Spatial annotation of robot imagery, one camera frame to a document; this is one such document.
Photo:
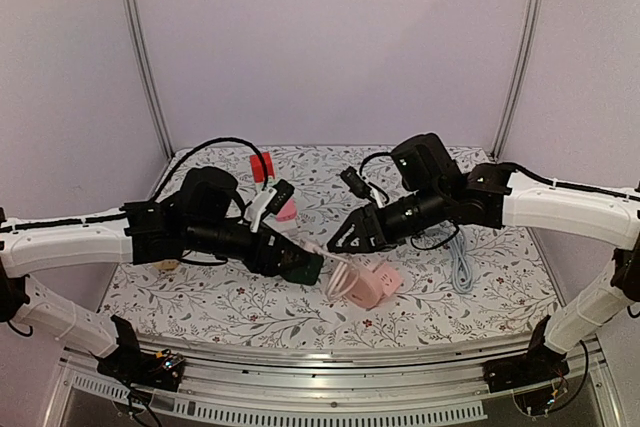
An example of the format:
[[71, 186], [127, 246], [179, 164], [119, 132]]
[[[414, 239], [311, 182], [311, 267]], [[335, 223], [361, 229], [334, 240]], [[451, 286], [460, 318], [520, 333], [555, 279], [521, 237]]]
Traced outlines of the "dark green cube socket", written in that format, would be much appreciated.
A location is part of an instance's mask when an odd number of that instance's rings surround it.
[[302, 263], [281, 275], [281, 277], [293, 284], [314, 286], [324, 264], [324, 258], [317, 253], [306, 252], [302, 256]]

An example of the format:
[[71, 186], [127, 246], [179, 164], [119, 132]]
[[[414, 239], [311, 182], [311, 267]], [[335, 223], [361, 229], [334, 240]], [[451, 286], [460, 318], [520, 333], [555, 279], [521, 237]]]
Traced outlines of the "beige cube socket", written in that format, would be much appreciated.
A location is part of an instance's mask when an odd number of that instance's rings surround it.
[[175, 271], [180, 266], [179, 260], [167, 259], [159, 262], [154, 262], [152, 266], [158, 272], [172, 272]]

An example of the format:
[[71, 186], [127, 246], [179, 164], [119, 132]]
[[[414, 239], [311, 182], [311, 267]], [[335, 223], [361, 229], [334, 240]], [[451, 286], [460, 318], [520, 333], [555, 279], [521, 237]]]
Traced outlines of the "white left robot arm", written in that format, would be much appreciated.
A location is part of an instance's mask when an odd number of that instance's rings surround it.
[[262, 222], [293, 194], [279, 181], [249, 205], [236, 179], [215, 167], [192, 168], [180, 188], [161, 201], [126, 203], [97, 216], [41, 222], [1, 221], [1, 320], [43, 327], [79, 346], [128, 381], [148, 373], [131, 324], [104, 319], [48, 291], [33, 273], [87, 264], [151, 264], [185, 253], [235, 259], [252, 273], [291, 281], [311, 259], [309, 252]]

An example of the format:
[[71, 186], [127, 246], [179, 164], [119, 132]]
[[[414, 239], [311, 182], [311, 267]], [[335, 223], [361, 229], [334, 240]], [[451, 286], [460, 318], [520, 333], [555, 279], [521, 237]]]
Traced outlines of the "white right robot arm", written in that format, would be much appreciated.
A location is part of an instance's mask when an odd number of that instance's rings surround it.
[[420, 134], [389, 154], [408, 194], [351, 212], [328, 242], [332, 253], [368, 254], [444, 221], [494, 229], [531, 227], [599, 240], [611, 261], [576, 299], [542, 321], [517, 374], [537, 383], [556, 356], [571, 351], [639, 300], [639, 194], [548, 179], [512, 162], [483, 163], [464, 173], [440, 138]]

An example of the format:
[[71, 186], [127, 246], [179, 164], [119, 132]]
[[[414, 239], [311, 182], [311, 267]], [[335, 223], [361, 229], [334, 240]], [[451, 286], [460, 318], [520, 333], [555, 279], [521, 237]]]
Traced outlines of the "pink plug adapter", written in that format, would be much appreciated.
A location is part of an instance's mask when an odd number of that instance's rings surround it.
[[297, 217], [297, 207], [293, 198], [290, 198], [276, 214], [277, 222], [289, 222]]

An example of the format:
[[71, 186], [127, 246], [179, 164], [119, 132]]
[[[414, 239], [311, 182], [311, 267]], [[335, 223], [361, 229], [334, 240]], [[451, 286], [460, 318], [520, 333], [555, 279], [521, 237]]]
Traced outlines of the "pink cube socket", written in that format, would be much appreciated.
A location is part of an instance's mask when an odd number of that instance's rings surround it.
[[379, 266], [373, 274], [379, 282], [385, 297], [394, 295], [403, 284], [403, 278], [400, 273], [389, 264]]

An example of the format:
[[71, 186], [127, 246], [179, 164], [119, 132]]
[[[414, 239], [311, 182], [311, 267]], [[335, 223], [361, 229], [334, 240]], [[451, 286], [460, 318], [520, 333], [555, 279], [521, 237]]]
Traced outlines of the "pink round socket base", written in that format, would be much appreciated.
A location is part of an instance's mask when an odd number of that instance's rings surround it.
[[369, 270], [358, 270], [347, 276], [344, 297], [362, 309], [376, 307], [384, 297], [383, 283]]

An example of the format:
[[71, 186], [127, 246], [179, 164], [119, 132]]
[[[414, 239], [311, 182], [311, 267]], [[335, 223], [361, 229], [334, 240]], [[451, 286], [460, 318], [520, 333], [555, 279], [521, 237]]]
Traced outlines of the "red cube adapter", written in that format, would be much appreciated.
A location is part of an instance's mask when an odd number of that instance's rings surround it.
[[260, 155], [250, 156], [250, 166], [255, 183], [263, 183], [266, 179], [275, 179], [275, 171], [269, 152], [262, 152]]

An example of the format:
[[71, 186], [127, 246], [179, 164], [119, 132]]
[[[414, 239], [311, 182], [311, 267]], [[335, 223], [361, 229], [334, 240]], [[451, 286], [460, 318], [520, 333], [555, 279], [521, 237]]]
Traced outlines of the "floral tablecloth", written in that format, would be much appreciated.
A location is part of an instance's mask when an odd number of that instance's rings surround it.
[[[362, 205], [339, 173], [390, 146], [266, 147], [280, 177], [295, 186], [296, 240], [325, 245], [346, 215]], [[248, 153], [209, 148], [191, 157], [163, 196], [177, 189], [191, 167], [214, 165], [234, 175], [245, 198], [254, 195]], [[452, 283], [449, 245], [421, 251], [404, 243], [385, 254], [400, 274], [397, 292], [371, 310], [338, 299], [325, 288], [335, 263], [325, 261], [314, 286], [251, 274], [240, 262], [224, 266], [121, 265], [99, 312], [128, 319], [139, 334], [189, 342], [311, 350], [423, 347], [489, 337], [530, 334], [560, 302], [529, 232], [463, 227], [464, 261], [472, 289], [458, 293]]]

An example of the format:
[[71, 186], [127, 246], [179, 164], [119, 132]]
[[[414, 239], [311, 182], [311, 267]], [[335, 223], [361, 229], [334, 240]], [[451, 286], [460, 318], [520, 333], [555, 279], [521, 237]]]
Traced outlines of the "aluminium table edge rail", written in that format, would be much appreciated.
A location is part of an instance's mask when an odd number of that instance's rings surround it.
[[186, 358], [174, 392], [151, 396], [164, 426], [622, 426], [596, 339], [568, 358], [554, 410], [529, 417], [513, 391], [491, 392], [483, 364], [522, 353], [526, 335], [396, 349], [305, 351], [144, 336]]

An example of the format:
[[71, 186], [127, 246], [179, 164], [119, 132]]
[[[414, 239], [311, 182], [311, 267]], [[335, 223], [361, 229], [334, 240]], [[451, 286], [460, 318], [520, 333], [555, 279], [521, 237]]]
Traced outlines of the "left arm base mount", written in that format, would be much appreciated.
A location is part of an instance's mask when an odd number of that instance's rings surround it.
[[110, 354], [96, 358], [97, 371], [127, 387], [141, 385], [177, 392], [185, 369], [184, 356], [170, 349], [143, 352], [129, 321], [116, 315], [110, 320], [116, 328], [116, 348]]

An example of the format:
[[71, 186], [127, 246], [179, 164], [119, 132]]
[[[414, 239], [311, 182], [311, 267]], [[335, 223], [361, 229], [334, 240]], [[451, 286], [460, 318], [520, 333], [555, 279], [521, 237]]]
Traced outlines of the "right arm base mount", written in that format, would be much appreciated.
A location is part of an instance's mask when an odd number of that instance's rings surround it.
[[536, 325], [525, 353], [482, 364], [483, 379], [491, 393], [550, 381], [569, 373], [566, 354], [557, 353], [544, 344], [550, 318], [547, 315]]

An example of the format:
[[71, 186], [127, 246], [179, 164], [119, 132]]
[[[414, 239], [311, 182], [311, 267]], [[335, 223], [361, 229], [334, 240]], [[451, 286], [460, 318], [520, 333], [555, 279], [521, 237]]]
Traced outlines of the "right aluminium frame post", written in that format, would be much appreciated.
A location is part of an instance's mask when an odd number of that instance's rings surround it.
[[493, 160], [500, 160], [503, 157], [513, 127], [535, 42], [536, 28], [542, 2], [543, 0], [526, 0], [515, 64], [507, 89], [505, 104], [499, 118], [496, 135], [490, 150], [490, 157]]

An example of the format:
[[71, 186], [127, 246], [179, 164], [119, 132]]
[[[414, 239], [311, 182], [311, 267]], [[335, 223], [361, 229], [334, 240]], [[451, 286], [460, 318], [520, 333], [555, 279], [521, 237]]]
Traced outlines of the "aluminium frame post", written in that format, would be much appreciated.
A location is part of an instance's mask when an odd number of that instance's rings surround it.
[[129, 30], [133, 55], [137, 65], [142, 90], [161, 152], [170, 159], [174, 155], [169, 128], [163, 113], [159, 93], [153, 75], [138, 0], [122, 0]]
[[515, 64], [507, 89], [505, 104], [499, 118], [496, 135], [490, 150], [490, 157], [493, 160], [500, 160], [503, 157], [513, 127], [535, 42], [536, 28], [542, 2], [543, 0], [526, 0]]

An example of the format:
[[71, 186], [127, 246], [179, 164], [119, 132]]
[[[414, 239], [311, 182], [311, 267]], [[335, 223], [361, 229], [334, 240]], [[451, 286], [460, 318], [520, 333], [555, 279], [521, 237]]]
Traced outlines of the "left aluminium frame post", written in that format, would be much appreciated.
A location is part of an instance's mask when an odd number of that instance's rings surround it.
[[170, 159], [174, 155], [169, 128], [163, 113], [159, 93], [153, 75], [138, 0], [122, 0], [129, 30], [133, 55], [137, 65], [142, 90], [161, 152]]

